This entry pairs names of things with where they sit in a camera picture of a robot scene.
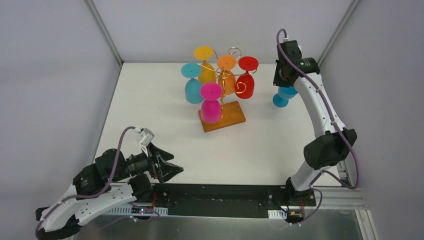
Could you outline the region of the gold rack with wooden base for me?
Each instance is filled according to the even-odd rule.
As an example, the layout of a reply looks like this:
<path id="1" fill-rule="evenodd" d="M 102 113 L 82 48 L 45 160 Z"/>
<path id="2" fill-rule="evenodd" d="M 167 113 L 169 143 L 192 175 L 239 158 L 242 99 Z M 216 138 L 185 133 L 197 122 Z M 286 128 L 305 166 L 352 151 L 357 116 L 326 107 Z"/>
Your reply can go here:
<path id="1" fill-rule="evenodd" d="M 217 66 L 217 60 L 218 60 L 219 57 L 221 57 L 223 55 L 218 56 L 218 54 L 215 52 L 215 50 L 213 50 L 213 51 L 214 51 L 214 55 L 210 59 L 208 59 L 207 62 L 209 64 L 211 64 L 213 66 L 213 68 L 215 69 L 216 82 L 214 82 L 214 83 L 218 84 L 218 78 L 219 78 L 221 71 L 219 70 L 219 68 Z M 231 70 L 231 72 L 235 76 L 235 80 L 237 81 L 238 77 L 245 73 L 245 71 L 242 70 L 239 67 L 239 60 L 240 60 L 240 58 L 243 57 L 242 51 L 238 47 L 231 47 L 227 51 L 227 54 L 224 54 L 224 55 L 232 55 L 236 59 L 236 65 Z M 236 81 L 235 81 L 235 90 L 234 90 L 233 94 L 237 97 L 237 95 L 236 95 Z M 232 102 L 225 102 L 225 97 L 230 96 L 230 95 L 225 95 L 223 93 L 223 89 L 222 89 L 222 95 L 218 99 L 220 101 L 220 105 L 221 105 L 221 118 L 218 122 L 207 123 L 207 122 L 203 121 L 202 118 L 201 118 L 201 108 L 198 111 L 199 118 L 201 120 L 201 124 L 202 124 L 202 127 L 203 127 L 203 131 L 205 133 L 211 132 L 211 131 L 214 131 L 214 130 L 218 130 L 218 129 L 222 129 L 222 128 L 225 128 L 225 127 L 233 126 L 233 125 L 236 125 L 236 124 L 241 124 L 241 123 L 244 123 L 246 121 L 246 117 L 243 113 L 241 105 L 237 100 L 232 101 Z"/>

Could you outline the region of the pink wine glass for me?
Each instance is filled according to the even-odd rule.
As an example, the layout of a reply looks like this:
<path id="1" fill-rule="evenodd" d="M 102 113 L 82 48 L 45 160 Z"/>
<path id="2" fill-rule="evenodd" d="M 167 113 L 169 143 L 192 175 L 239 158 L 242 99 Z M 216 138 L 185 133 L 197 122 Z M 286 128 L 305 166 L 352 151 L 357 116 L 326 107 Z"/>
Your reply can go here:
<path id="1" fill-rule="evenodd" d="M 219 98 L 222 93 L 222 88 L 215 82 L 207 82 L 200 88 L 200 95 L 204 98 L 200 116 L 206 123 L 213 124 L 221 119 L 222 109 Z"/>

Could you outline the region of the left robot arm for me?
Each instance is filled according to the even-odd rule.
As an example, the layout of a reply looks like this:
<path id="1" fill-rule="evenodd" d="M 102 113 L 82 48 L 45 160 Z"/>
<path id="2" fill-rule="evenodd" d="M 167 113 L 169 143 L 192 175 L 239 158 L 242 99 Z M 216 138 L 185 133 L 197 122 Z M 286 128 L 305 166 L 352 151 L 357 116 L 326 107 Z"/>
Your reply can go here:
<path id="1" fill-rule="evenodd" d="M 114 207 L 149 201 L 154 191 L 150 179 L 162 184 L 183 172 L 183 167 L 170 162 L 173 159 L 173 154 L 153 143 L 146 151 L 128 158 L 118 149 L 106 150 L 73 178 L 56 203 L 35 211 L 36 238 L 65 239 Z"/>

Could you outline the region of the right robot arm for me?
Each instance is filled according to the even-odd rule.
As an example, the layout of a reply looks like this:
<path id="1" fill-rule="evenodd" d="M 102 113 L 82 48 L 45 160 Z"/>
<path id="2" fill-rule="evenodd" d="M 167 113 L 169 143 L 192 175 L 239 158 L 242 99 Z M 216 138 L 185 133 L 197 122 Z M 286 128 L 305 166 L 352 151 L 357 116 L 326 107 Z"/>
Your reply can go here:
<path id="1" fill-rule="evenodd" d="M 323 170 L 345 160 L 357 133 L 347 129 L 337 116 L 324 89 L 320 68 L 312 57 L 304 58 L 296 40 L 284 39 L 277 45 L 278 59 L 273 79 L 277 93 L 273 104 L 283 108 L 299 95 L 312 122 L 315 139 L 303 148 L 304 162 L 289 177 L 283 190 L 283 200 L 299 206 L 313 199 L 311 185 Z"/>

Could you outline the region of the blue wine glass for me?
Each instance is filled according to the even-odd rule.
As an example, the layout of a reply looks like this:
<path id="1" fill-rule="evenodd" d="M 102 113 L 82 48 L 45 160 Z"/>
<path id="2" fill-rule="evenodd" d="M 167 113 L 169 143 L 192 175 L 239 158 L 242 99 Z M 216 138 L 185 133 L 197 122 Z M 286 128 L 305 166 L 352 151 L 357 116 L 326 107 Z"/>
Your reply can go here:
<path id="1" fill-rule="evenodd" d="M 278 108 L 284 108 L 289 104 L 289 100 L 294 98 L 298 91 L 293 87 L 278 87 L 277 93 L 273 96 L 272 102 Z"/>

